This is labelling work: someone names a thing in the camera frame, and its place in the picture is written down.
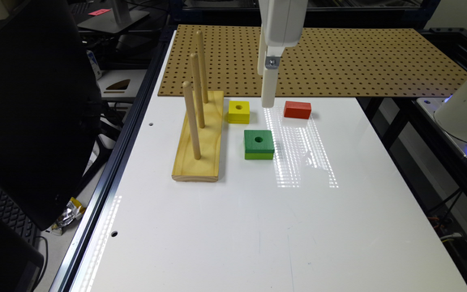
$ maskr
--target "white tabletop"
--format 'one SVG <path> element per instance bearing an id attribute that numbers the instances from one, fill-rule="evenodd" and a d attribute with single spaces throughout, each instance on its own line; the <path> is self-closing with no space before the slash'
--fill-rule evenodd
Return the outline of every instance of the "white tabletop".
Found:
<path id="1" fill-rule="evenodd" d="M 251 121 L 224 122 L 219 181 L 175 182 L 184 101 L 152 97 L 75 289 L 467 291 L 353 98 L 225 113 L 240 100 Z M 311 118 L 283 118 L 286 100 Z M 273 161 L 244 160 L 245 129 L 272 130 Z"/>

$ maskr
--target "black monitor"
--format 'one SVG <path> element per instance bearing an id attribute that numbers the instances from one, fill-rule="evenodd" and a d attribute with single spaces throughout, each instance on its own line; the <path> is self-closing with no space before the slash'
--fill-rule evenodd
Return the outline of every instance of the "black monitor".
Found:
<path id="1" fill-rule="evenodd" d="M 41 230 L 76 196 L 100 114 L 66 0 L 25 0 L 0 26 L 0 187 Z"/>

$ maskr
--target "metal frame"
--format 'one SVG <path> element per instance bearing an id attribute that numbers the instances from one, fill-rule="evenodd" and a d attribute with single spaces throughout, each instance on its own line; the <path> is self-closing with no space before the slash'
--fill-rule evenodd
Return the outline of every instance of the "metal frame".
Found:
<path id="1" fill-rule="evenodd" d="M 168 28 L 161 34 L 160 42 L 157 46 L 155 56 L 144 77 L 142 86 L 139 89 L 135 103 L 131 107 L 129 116 L 125 121 L 122 133 L 114 146 L 109 162 L 106 165 L 101 179 L 96 186 L 91 201 L 89 202 L 86 214 L 80 222 L 79 228 L 71 242 L 70 248 L 66 252 L 61 267 L 57 272 L 50 291 L 69 291 L 76 274 L 79 272 L 81 261 L 87 251 L 88 244 L 97 226 L 97 222 L 102 213 L 109 207 L 114 193 L 120 183 L 123 170 L 126 167 L 127 159 L 131 154 L 132 146 L 135 143 L 139 128 L 144 120 L 145 112 L 151 95 L 155 87 L 157 76 L 160 72 L 165 54 L 169 48 L 170 37 L 174 28 Z"/>
<path id="2" fill-rule="evenodd" d="M 260 26 L 259 4 L 252 8 L 187 8 L 183 0 L 169 0 L 177 24 Z M 309 7 L 306 28 L 416 28 L 425 27 L 440 0 L 424 0 L 420 7 Z"/>
<path id="3" fill-rule="evenodd" d="M 429 31 L 421 31 L 421 34 L 467 70 L 467 31 L 465 29 L 433 28 Z M 400 110 L 381 138 L 385 148 L 390 149 L 409 122 L 467 196 L 467 161 L 463 160 L 462 154 L 452 146 L 452 141 L 426 115 L 415 98 L 393 100 Z M 382 101 L 383 98 L 375 98 L 365 108 L 370 121 Z"/>

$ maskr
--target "keyboard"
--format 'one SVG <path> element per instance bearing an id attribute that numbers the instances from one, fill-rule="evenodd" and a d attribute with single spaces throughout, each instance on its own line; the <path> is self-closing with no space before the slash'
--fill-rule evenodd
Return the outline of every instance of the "keyboard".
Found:
<path id="1" fill-rule="evenodd" d="M 24 241 L 36 247 L 35 237 L 40 233 L 39 228 L 2 189 L 0 189 L 0 219 Z"/>
<path id="2" fill-rule="evenodd" d="M 91 3 L 80 2 L 80 3 L 70 4 L 71 14 L 72 15 L 83 14 L 89 8 L 89 4 Z"/>

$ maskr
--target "pegboard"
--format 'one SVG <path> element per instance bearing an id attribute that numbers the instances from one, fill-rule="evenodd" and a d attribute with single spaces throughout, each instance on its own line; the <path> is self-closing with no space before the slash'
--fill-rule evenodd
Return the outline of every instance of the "pegboard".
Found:
<path id="1" fill-rule="evenodd" d="M 208 90 L 260 97 L 260 28 L 179 25 L 160 96 L 182 96 L 191 81 L 195 32 L 204 33 Z M 413 29 L 304 28 L 286 48 L 277 97 L 449 97 L 467 73 Z"/>

